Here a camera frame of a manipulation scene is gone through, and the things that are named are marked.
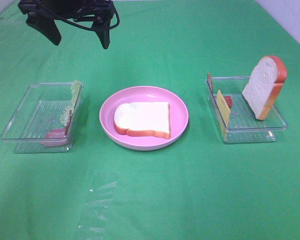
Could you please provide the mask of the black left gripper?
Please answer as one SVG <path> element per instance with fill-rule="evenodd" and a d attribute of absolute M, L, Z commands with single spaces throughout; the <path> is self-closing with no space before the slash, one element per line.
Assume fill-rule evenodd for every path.
<path fill-rule="evenodd" d="M 78 23 L 92 22 L 92 29 L 104 49 L 110 45 L 110 22 L 115 15 L 111 0 L 21 0 L 17 4 L 28 14 L 26 24 L 58 46 L 62 36 L 54 20 L 78 27 Z"/>

